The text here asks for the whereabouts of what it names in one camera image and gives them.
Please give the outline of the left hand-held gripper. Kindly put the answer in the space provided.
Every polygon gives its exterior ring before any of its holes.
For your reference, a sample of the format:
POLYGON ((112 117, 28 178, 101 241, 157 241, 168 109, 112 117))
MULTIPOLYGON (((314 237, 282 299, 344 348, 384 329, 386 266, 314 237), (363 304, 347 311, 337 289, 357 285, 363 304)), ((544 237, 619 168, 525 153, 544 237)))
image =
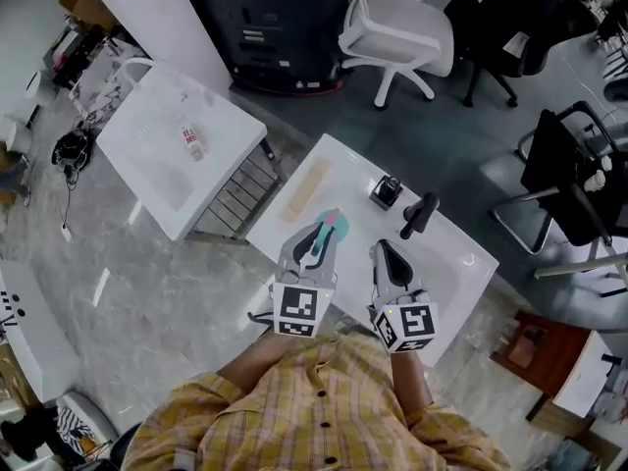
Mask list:
POLYGON ((338 231, 311 224, 283 244, 271 285, 274 332, 314 339, 336 292, 338 231))

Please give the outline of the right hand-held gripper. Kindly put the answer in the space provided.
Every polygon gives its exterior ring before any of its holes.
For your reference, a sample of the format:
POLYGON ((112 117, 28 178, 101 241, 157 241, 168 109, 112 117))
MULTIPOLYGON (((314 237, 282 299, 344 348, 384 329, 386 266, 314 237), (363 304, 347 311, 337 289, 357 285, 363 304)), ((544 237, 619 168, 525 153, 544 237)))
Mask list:
POLYGON ((374 289, 367 311, 375 335, 387 354, 425 348, 438 333, 439 313, 422 283, 419 260, 386 239, 370 248, 370 257, 374 289))

